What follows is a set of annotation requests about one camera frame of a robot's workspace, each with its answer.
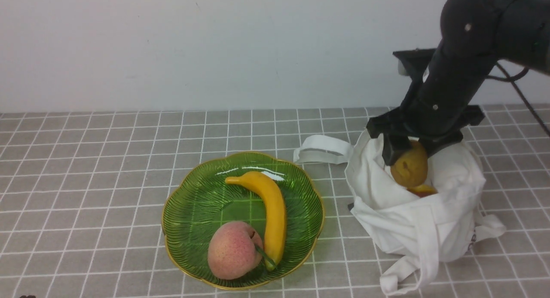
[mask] banana stem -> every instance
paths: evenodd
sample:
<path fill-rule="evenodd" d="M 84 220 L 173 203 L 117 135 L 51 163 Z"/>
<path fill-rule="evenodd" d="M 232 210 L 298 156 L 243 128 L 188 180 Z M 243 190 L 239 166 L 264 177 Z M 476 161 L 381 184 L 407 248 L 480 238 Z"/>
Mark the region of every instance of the banana stem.
<path fill-rule="evenodd" d="M 256 251 L 258 251 L 258 253 L 260 253 L 261 256 L 264 257 L 265 260 L 269 261 L 269 263 L 275 267 L 276 264 L 275 264 L 275 261 L 273 261 L 273 259 L 271 259 L 264 251 L 261 247 L 259 247 L 258 245 L 254 245 L 256 247 Z"/>

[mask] bag strap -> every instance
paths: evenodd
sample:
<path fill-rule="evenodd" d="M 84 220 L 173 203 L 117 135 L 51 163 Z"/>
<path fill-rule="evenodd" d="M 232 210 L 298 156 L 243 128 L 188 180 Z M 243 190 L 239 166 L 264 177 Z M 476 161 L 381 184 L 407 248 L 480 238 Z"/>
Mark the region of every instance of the bag strap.
<path fill-rule="evenodd" d="M 497 218 L 496 215 L 490 214 L 483 216 L 479 210 L 476 209 L 474 211 L 474 220 L 479 224 L 479 226 L 476 226 L 475 241 L 500 237 L 506 232 L 506 226 Z"/>
<path fill-rule="evenodd" d="M 385 295 L 404 295 L 418 290 L 437 277 L 440 266 L 440 248 L 437 240 L 437 229 L 430 206 L 414 208 L 415 229 L 418 239 L 418 258 L 401 257 L 380 277 L 380 287 Z M 420 269 L 420 278 L 413 286 L 397 289 L 397 283 Z"/>
<path fill-rule="evenodd" d="M 305 151 L 315 149 L 322 151 Z M 346 141 L 326 135 L 311 135 L 304 140 L 301 147 L 294 150 L 294 163 L 347 163 L 353 146 Z"/>

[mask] bag handle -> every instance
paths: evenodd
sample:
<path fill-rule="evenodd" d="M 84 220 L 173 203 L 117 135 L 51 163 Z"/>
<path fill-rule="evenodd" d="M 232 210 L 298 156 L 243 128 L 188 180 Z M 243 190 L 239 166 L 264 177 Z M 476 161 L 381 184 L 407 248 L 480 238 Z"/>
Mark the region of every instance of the bag handle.
<path fill-rule="evenodd" d="M 440 249 L 436 223 L 430 206 L 418 206 L 413 211 L 418 238 L 418 258 L 401 257 L 380 276 L 380 287 L 385 295 L 404 295 L 432 283 L 440 266 Z M 420 278 L 413 286 L 397 289 L 397 283 L 420 269 Z"/>
<path fill-rule="evenodd" d="M 323 151 L 305 151 L 307 149 Z M 346 141 L 326 135 L 311 135 L 304 140 L 301 147 L 294 150 L 294 163 L 334 163 L 339 165 L 347 163 L 352 153 L 353 146 Z"/>

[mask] gold plate rim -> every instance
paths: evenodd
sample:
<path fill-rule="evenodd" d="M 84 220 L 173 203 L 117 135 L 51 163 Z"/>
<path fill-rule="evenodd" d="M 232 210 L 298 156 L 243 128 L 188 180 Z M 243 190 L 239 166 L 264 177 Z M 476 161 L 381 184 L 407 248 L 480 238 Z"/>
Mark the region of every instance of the gold plate rim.
<path fill-rule="evenodd" d="M 308 181 L 310 182 L 310 185 L 311 185 L 311 188 L 313 189 L 314 193 L 317 195 L 317 197 L 319 198 L 320 202 L 321 202 L 321 209 L 322 209 L 322 212 L 323 212 L 323 219 L 321 221 L 321 226 L 319 227 L 319 230 L 318 230 L 318 233 L 317 235 L 315 236 L 315 239 L 313 241 L 313 244 L 311 245 L 311 248 L 310 248 L 310 251 L 308 252 L 308 254 L 304 257 L 304 259 L 298 264 L 296 265 L 296 267 L 292 268 L 290 271 L 288 272 L 285 272 L 284 274 L 282 275 L 279 275 L 271 280 L 268 280 L 268 281 L 265 281 L 265 282 L 261 282 L 259 284 L 254 284 L 253 286 L 243 286 L 243 287 L 238 287 L 238 288 L 232 288 L 232 287 L 226 287 L 226 286 L 219 286 L 218 284 L 214 284 L 212 282 L 209 282 L 208 280 L 205 280 L 203 278 L 199 278 L 198 276 L 195 276 L 195 275 L 192 275 L 190 272 L 188 272 L 187 270 L 185 270 L 184 268 L 181 268 L 180 265 L 178 265 L 176 263 L 176 261 L 173 259 L 172 255 L 170 254 L 170 251 L 168 249 L 168 244 L 167 244 L 167 241 L 168 241 L 168 237 L 166 236 L 165 234 L 165 225 L 164 225 L 164 219 L 165 219 L 165 209 L 166 209 L 166 206 L 167 206 L 167 203 L 170 201 L 170 199 L 172 198 L 172 196 L 175 194 L 175 192 L 181 187 L 183 186 L 183 184 L 185 183 L 185 181 L 187 180 L 187 177 L 189 177 L 189 174 L 191 172 L 193 172 L 195 169 L 197 169 L 198 167 L 201 167 L 207 163 L 211 163 L 211 162 L 214 162 L 214 161 L 220 161 L 220 160 L 223 160 L 223 159 L 227 159 L 228 157 L 233 157 L 234 155 L 240 155 L 240 154 L 259 154 L 259 155 L 263 155 L 265 157 L 269 157 L 271 159 L 273 159 L 274 161 L 280 161 L 280 162 L 283 162 L 283 163 L 289 163 L 291 164 L 292 166 L 296 167 L 297 169 L 299 169 L 302 173 L 304 173 L 304 175 L 308 178 Z M 209 161 L 206 161 L 204 163 L 200 163 L 198 166 L 194 167 L 191 171 L 189 171 L 189 173 L 185 176 L 185 178 L 183 179 L 183 181 L 181 181 L 181 184 L 179 185 L 179 187 L 177 187 L 176 190 L 174 190 L 170 196 L 168 196 L 167 200 L 165 201 L 165 204 L 162 208 L 162 215 L 161 215 L 161 229 L 162 229 L 162 234 L 164 235 L 165 237 L 165 251 L 166 253 L 168 254 L 168 257 L 170 258 L 171 262 L 179 269 L 181 270 L 181 272 L 185 273 L 186 275 L 190 276 L 191 278 L 194 278 L 196 280 L 199 280 L 203 283 L 206 283 L 208 284 L 209 286 L 212 286 L 214 288 L 218 288 L 218 289 L 222 289 L 222 290 L 228 290 L 228 291 L 238 291 L 238 290 L 249 290 L 249 289 L 254 289 L 254 288 L 258 288 L 260 286 L 264 286 L 265 284 L 269 284 L 273 281 L 276 281 L 276 280 L 279 280 L 279 279 L 282 279 L 283 277 L 293 273 L 294 271 L 296 271 L 298 268 L 300 268 L 308 259 L 309 257 L 311 256 L 311 254 L 313 253 L 317 243 L 318 243 L 318 239 L 319 239 L 319 236 L 321 235 L 321 232 L 323 231 L 323 228 L 324 228 L 324 222 L 325 222 L 325 219 L 326 219 L 326 210 L 325 210 L 325 207 L 324 207 L 324 200 L 322 198 L 322 196 L 319 194 L 317 188 L 315 187 L 315 184 L 313 183 L 313 180 L 311 179 L 311 177 L 309 176 L 309 174 L 302 168 L 300 168 L 299 166 L 296 166 L 295 163 L 291 162 L 291 161 L 287 161 L 287 160 L 284 160 L 284 159 L 278 159 L 276 157 L 273 157 L 267 153 L 262 153 L 262 152 L 259 152 L 259 151 L 242 151 L 242 152 L 238 152 L 238 153 L 234 153 L 234 154 L 231 154 L 231 155 L 228 155 L 226 157 L 219 157 L 219 158 L 216 158 L 216 159 L 211 159 Z"/>

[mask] peach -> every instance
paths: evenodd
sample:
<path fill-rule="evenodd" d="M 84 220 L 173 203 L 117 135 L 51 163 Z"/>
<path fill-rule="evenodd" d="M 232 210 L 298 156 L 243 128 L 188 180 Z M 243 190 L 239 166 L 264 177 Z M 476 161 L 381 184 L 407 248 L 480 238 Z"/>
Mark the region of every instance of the peach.
<path fill-rule="evenodd" d="M 240 278 L 256 268 L 262 256 L 255 245 L 263 249 L 260 234 L 243 221 L 222 225 L 208 246 L 208 266 L 212 274 L 223 280 Z"/>

